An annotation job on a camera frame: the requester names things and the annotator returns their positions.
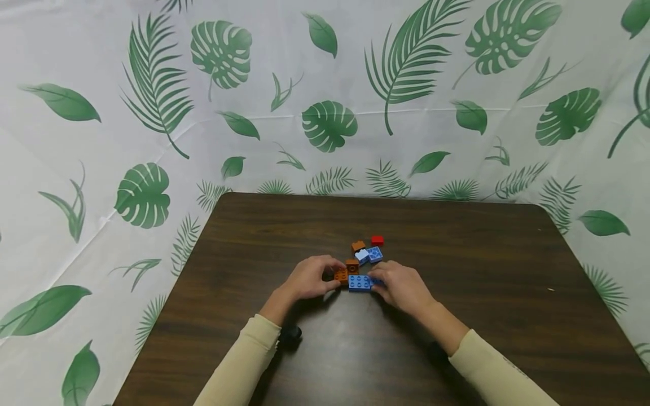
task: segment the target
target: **fern leaf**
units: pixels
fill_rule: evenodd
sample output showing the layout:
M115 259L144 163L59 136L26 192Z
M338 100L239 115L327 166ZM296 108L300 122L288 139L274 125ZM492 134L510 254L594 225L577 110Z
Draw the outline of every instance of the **fern leaf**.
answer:
M342 166L321 171L311 178L311 182L305 186L307 194L328 196L334 192L341 192L345 188L352 187L356 179L348 177L351 171L352 169Z
M540 196L540 206L542 206L555 226L560 231L560 234L565 235L569 232L571 226L571 207L576 201L575 194L580 191L581 184L571 185L571 180L564 186L554 179L550 178L544 184Z
M382 165L379 160L379 170L366 168L366 179L375 193L380 197L403 198L411 192L411 185L406 183L397 173L391 161Z

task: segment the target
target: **backdrop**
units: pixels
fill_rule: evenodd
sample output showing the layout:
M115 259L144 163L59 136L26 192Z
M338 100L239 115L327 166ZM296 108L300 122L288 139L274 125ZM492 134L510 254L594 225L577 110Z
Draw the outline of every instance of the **backdrop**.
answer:
M647 366L649 18L646 0L4 1L3 404L112 403L232 190L535 203Z

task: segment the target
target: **building block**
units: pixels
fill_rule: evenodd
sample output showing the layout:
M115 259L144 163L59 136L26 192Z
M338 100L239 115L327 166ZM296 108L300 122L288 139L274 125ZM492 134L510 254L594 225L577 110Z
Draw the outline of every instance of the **building block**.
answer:
M361 251L357 252L356 254L354 254L354 256L359 261L359 265L365 264L370 259L370 254L368 254L368 251L366 251L365 249L362 249Z
M366 251L368 252L368 255L370 256L370 263L371 264L374 264L375 262L379 262L379 261L384 259L384 256L382 255L382 252L379 249L379 247L370 247Z
M374 246L379 246L379 247L383 246L383 244L384 244L384 238L383 238L383 236L380 236L380 235L373 235L373 236L370 238L370 244L371 244L371 245L374 245Z
M345 266L348 268L348 275L359 275L359 261L356 259L348 259L345 261Z

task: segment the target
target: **monstera leaf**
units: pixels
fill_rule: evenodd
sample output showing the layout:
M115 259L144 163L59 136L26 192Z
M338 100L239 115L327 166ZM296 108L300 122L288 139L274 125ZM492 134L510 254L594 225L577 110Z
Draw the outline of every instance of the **monstera leaf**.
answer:
M472 65L481 75L514 68L535 48L555 24L562 7L549 0L499 0L487 8L467 37L467 54L476 58L460 75L452 89Z
M250 32L228 21L204 21L192 28L192 62L210 75L209 101L213 82L232 89L248 80L252 43Z
M552 146L582 133L592 124L603 104L598 89L575 90L553 101L539 118L535 138L542 146Z
M136 165L120 182L115 209L137 227L158 227L169 215L170 199L163 193L167 186L169 177L160 166L152 162Z
M344 136L357 133L357 119L337 101L321 101L302 112L305 135L322 152L334 152L345 145Z

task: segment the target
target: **table surface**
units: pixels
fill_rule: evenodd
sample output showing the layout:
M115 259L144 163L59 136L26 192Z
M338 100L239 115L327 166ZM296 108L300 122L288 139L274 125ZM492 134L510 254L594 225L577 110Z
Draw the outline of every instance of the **table surface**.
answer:
M560 405L647 405L650 376L548 215L533 205L226 194L115 402L192 405L239 330L294 265L350 258L383 235L385 260L434 296ZM363 267L362 273L369 269ZM252 405L470 405L482 401L415 323L346 290L290 315Z

